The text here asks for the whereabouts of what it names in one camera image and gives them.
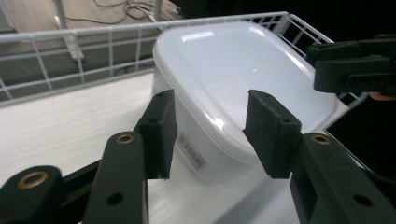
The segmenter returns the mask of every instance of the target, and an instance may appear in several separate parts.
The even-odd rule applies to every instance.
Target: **wire basket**
[[[268,28],[303,57],[307,46],[332,43],[288,12],[0,35],[0,106],[110,82],[125,74],[145,74],[154,67],[152,48],[164,30],[232,21]],[[352,106],[365,95],[348,92],[338,97]]]

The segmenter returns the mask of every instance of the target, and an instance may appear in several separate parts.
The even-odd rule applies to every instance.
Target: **barcode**
[[[206,164],[206,161],[196,150],[192,148],[183,133],[178,133],[177,142],[195,169],[202,169]]]

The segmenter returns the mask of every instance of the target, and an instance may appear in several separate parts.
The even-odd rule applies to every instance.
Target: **plastic storage box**
[[[176,94],[176,148],[212,183],[262,169],[242,133],[249,90],[274,95],[302,122],[303,133],[314,131],[336,108],[334,94],[313,90],[314,68],[255,23],[170,29],[158,37],[153,54],[154,90]]]

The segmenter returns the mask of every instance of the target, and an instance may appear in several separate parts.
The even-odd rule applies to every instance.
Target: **screw hole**
[[[120,144],[127,144],[134,141],[134,136],[131,134],[123,134],[120,135],[116,141]]]
[[[355,195],[353,195],[353,199],[357,203],[364,205],[364,206],[372,206],[373,205],[372,201],[363,195],[355,194]]]
[[[122,194],[114,193],[114,194],[112,194],[112,195],[107,197],[106,202],[107,202],[108,205],[117,205],[120,202],[122,202],[122,200],[123,200]]]
[[[316,142],[319,143],[321,145],[329,145],[330,144],[330,139],[326,136],[323,135],[313,135],[311,137],[311,139]]]
[[[157,119],[149,119],[149,120],[148,120],[148,123],[157,123],[157,122],[158,122]]]

